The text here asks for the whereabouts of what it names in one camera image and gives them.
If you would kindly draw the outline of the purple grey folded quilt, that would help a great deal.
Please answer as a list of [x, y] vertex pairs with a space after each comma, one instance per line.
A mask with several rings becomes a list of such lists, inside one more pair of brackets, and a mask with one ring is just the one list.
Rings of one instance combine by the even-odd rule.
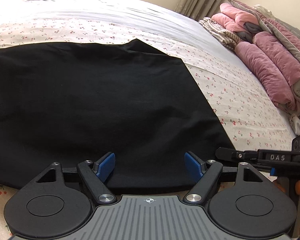
[[253, 42], [241, 41], [236, 55], [258, 78], [276, 107], [300, 115], [300, 38], [263, 7], [237, 0], [226, 3], [253, 14], [262, 32]]

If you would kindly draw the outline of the black pants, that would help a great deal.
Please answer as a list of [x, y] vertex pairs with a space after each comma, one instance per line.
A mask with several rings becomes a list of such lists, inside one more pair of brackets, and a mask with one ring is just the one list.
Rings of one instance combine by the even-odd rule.
[[0, 184], [113, 152], [110, 189], [181, 190], [185, 152], [220, 147], [233, 145], [183, 61], [140, 40], [0, 49]]

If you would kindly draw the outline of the cherry print bed sheet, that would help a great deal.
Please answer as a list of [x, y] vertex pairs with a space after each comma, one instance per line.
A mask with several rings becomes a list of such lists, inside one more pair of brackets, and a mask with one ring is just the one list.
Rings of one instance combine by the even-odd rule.
[[35, 16], [0, 24], [0, 239], [3, 210], [50, 163], [116, 154], [112, 190], [183, 190], [182, 155], [220, 146], [290, 149], [266, 91], [188, 20]]

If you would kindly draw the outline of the striped folded cloth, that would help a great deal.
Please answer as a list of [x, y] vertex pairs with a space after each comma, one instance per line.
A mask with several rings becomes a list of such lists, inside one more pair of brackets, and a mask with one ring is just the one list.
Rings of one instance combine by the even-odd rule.
[[210, 33], [225, 48], [234, 51], [241, 41], [239, 36], [232, 31], [222, 27], [209, 17], [205, 17], [198, 22], [208, 33]]

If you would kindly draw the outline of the light blue bed cover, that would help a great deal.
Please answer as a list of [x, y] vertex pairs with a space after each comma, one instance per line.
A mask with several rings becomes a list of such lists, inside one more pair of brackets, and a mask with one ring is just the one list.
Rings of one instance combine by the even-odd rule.
[[294, 137], [253, 73], [198, 22], [140, 0], [25, 0], [0, 25], [0, 48], [38, 42], [139, 39], [183, 60], [228, 136], [269, 146]]

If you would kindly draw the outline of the pink folded blanket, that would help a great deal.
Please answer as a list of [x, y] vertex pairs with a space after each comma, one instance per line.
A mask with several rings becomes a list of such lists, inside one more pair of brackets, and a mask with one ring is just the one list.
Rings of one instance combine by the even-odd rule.
[[241, 41], [253, 42], [253, 37], [262, 32], [258, 19], [251, 13], [238, 9], [229, 3], [222, 3], [220, 12], [214, 14], [211, 20], [224, 29], [236, 34]]

